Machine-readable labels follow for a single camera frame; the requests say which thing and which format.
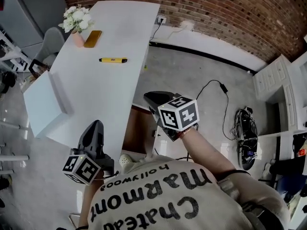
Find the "forearm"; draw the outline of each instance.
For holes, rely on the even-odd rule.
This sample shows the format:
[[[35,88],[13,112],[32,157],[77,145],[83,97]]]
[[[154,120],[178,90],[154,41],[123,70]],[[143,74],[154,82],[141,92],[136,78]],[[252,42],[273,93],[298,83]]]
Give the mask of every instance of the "forearm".
[[[88,226],[87,217],[90,212],[92,199],[97,190],[103,185],[104,181],[93,181],[91,185],[86,186],[83,194],[83,203],[79,220],[79,227]]]
[[[182,141],[194,162],[207,168],[213,175],[236,169],[195,129],[186,133]]]

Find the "brick wall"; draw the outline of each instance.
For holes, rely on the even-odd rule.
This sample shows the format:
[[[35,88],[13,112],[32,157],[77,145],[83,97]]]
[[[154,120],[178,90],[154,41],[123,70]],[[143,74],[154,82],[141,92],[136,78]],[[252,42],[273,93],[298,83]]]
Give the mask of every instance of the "brick wall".
[[[92,7],[100,0],[66,0]],[[305,52],[307,0],[135,0],[161,4],[172,26],[195,22],[194,31],[220,38],[270,63]]]

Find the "pink vase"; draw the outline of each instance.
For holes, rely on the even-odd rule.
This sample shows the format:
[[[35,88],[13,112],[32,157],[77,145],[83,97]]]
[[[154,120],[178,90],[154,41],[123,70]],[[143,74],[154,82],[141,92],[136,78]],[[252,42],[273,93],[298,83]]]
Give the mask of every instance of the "pink vase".
[[[72,31],[72,38],[73,38],[73,41],[75,43],[75,45],[79,48],[83,47],[84,45],[84,39],[83,37],[81,36],[80,33],[78,33],[77,31]]]

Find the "yellow box cutter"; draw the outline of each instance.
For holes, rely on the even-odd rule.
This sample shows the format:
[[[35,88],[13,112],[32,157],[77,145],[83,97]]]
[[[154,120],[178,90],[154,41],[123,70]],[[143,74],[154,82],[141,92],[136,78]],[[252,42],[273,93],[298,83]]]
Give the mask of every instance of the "yellow box cutter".
[[[109,63],[125,63],[128,61],[127,58],[101,58],[100,62],[109,62]]]

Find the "smartphone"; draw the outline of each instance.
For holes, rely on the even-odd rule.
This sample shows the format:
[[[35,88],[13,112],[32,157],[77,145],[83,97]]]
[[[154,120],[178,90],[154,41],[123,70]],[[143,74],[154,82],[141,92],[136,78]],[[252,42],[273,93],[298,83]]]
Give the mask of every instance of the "smartphone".
[[[85,48],[94,48],[101,34],[102,31],[92,31],[83,46]]]

